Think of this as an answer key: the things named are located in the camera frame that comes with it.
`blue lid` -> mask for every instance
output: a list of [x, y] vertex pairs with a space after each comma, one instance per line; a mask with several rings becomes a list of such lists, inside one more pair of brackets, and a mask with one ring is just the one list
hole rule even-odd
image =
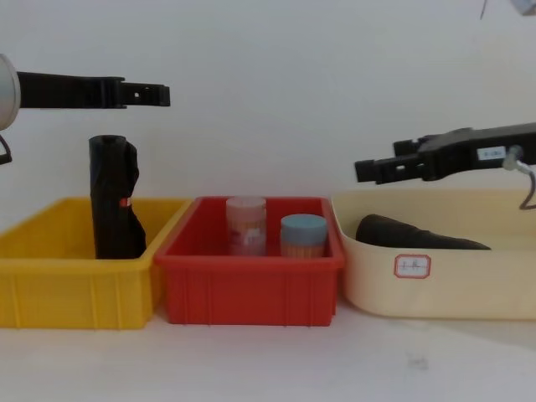
[[281, 241], [291, 245], [321, 245], [327, 238], [327, 221], [318, 215], [288, 215], [281, 220]]

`white wall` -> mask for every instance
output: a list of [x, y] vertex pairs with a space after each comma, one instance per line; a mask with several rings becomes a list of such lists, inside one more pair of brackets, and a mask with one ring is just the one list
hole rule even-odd
[[[88, 193], [89, 137], [138, 148], [137, 195], [329, 194], [353, 162], [536, 121], [536, 18], [508, 0], [0, 0], [18, 70], [170, 85], [171, 108], [28, 111], [3, 132], [0, 225]], [[467, 173], [448, 186], [525, 185]], [[409, 185], [422, 185], [413, 182]]]

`black object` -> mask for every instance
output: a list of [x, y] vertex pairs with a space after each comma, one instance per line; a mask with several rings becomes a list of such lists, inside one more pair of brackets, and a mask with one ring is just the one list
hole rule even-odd
[[422, 178], [440, 180], [453, 173], [499, 168], [512, 146], [524, 150], [521, 162], [536, 163], [536, 123], [473, 130], [395, 142], [395, 157], [355, 162], [358, 182], [377, 184]]
[[120, 136], [90, 139], [91, 209], [98, 259], [131, 259], [146, 249], [130, 197], [139, 177], [136, 148]]
[[369, 245], [401, 249], [490, 250], [476, 241], [442, 236], [376, 214], [361, 221], [355, 238]]
[[25, 108], [125, 109], [127, 105], [170, 106], [169, 87], [131, 84], [122, 77], [77, 77], [18, 72]]

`yellow plastic bin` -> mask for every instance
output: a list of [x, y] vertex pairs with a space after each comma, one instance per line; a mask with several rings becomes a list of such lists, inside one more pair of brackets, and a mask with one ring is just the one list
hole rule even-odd
[[[536, 319], [536, 210], [526, 190], [364, 190], [339, 193], [333, 209], [348, 265], [344, 292], [390, 317]], [[391, 249], [355, 240], [380, 214], [492, 250]]]
[[0, 235], [0, 327], [141, 328], [161, 296], [154, 252], [191, 204], [134, 199], [135, 260], [95, 260], [88, 198], [66, 198]]

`plastic container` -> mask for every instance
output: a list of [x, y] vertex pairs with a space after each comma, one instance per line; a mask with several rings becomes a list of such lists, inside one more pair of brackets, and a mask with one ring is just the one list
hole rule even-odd
[[[343, 249], [323, 198], [266, 198], [266, 255], [229, 255], [225, 197], [198, 198], [157, 252], [167, 316], [182, 324], [326, 326], [335, 313]], [[281, 218], [326, 218], [324, 257], [281, 256]]]
[[318, 215], [294, 214], [281, 220], [281, 255], [318, 258], [324, 255], [327, 221]]
[[[536, 211], [526, 190], [371, 190], [335, 195], [348, 265], [345, 295], [390, 317], [536, 319]], [[380, 214], [491, 250], [391, 249], [354, 240]]]
[[227, 228], [232, 255], [264, 255], [266, 252], [266, 201], [261, 197], [227, 200]]
[[0, 327], [141, 328], [161, 296], [152, 257], [191, 202], [134, 199], [135, 260], [95, 260], [88, 198], [67, 198], [0, 235]]

